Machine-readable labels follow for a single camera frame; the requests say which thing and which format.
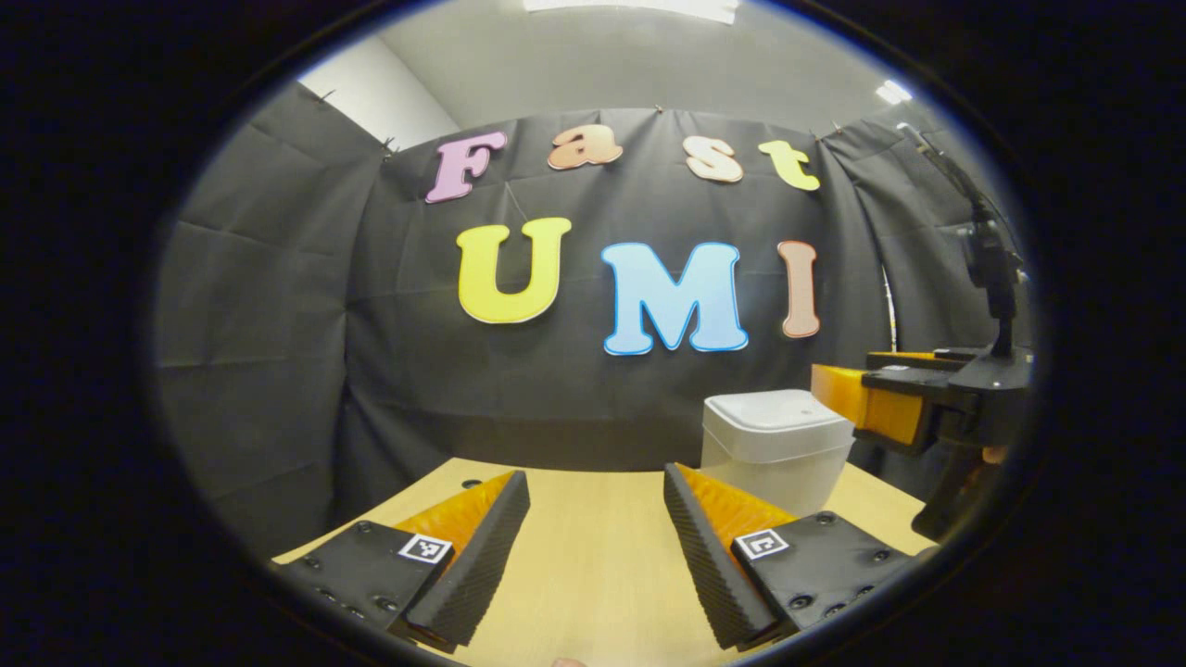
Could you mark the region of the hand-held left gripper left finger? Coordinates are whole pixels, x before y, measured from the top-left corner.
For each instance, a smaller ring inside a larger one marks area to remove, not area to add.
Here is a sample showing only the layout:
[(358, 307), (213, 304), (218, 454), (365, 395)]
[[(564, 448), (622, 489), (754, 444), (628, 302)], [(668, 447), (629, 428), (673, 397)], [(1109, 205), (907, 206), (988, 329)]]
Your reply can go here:
[(500, 474), (395, 525), (358, 520), (278, 574), (378, 633), (455, 649), (486, 617), (530, 506), (527, 474)]

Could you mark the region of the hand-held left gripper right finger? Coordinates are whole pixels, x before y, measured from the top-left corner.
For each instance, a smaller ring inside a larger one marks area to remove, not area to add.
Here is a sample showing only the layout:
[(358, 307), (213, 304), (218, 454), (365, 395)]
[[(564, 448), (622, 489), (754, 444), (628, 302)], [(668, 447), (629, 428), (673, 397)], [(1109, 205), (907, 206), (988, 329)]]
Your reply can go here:
[(836, 512), (796, 517), (680, 463), (663, 469), (663, 498), (723, 649), (805, 633), (914, 567), (912, 555)]

